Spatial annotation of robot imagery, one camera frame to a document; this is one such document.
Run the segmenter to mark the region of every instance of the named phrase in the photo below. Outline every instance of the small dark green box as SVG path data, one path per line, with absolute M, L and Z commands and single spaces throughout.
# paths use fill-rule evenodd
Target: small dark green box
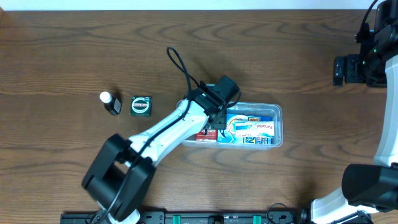
M 133 96 L 131 98 L 130 115 L 131 116 L 150 116 L 152 109 L 151 96 Z

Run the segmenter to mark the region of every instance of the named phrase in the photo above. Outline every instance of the wooden table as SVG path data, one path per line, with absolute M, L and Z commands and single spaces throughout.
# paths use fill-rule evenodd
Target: wooden table
M 222 75 L 241 101 L 282 107 L 284 143 L 270 151 L 179 146 L 160 164 L 144 205 L 177 210 L 266 210 L 308 205 L 369 164 L 386 90 L 331 84 L 337 55 L 358 52 L 364 11 L 5 12 L 0 25 L 0 222 L 58 223 L 98 207 L 80 186 L 114 133 L 125 138 L 167 116 L 187 90 L 168 59 Z M 121 90 L 111 116 L 99 93 Z M 150 118 L 129 115 L 132 95 L 153 96 Z M 376 223 L 397 223 L 397 212 Z

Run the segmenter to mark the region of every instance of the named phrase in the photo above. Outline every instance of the small bottle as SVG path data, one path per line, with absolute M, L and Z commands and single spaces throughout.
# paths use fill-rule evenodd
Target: small bottle
M 105 109 L 111 115 L 118 115 L 120 113 L 120 109 L 122 107 L 122 104 L 120 103 L 120 100 L 118 100 L 117 98 L 113 97 L 107 91 L 102 92 L 99 95 L 99 98 L 104 103 Z

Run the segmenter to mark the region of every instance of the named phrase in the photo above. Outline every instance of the white background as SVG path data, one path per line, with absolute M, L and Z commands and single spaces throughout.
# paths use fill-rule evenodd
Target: white background
M 0 0 L 0 6 L 6 11 L 367 9 L 372 2 L 373 0 Z

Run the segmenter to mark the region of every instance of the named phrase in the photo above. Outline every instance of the plastic container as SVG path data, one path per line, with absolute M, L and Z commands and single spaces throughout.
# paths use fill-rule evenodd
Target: plastic container
M 273 144 L 271 145 L 260 145 L 260 144 L 236 144 L 226 142 L 203 142 L 196 141 L 195 135 L 190 136 L 184 140 L 182 144 L 184 146 L 191 147 L 210 147 L 210 148 L 221 148 L 221 149 L 252 149 L 252 150 L 269 150 L 273 147 L 279 147 L 284 141 L 283 132 L 283 120 L 282 120 L 282 108 L 278 105 L 270 105 L 265 103 L 237 103 L 235 106 L 228 108 L 227 113 L 243 114 L 243 115 L 254 115 L 254 116 L 268 116 L 274 121 L 275 136 Z

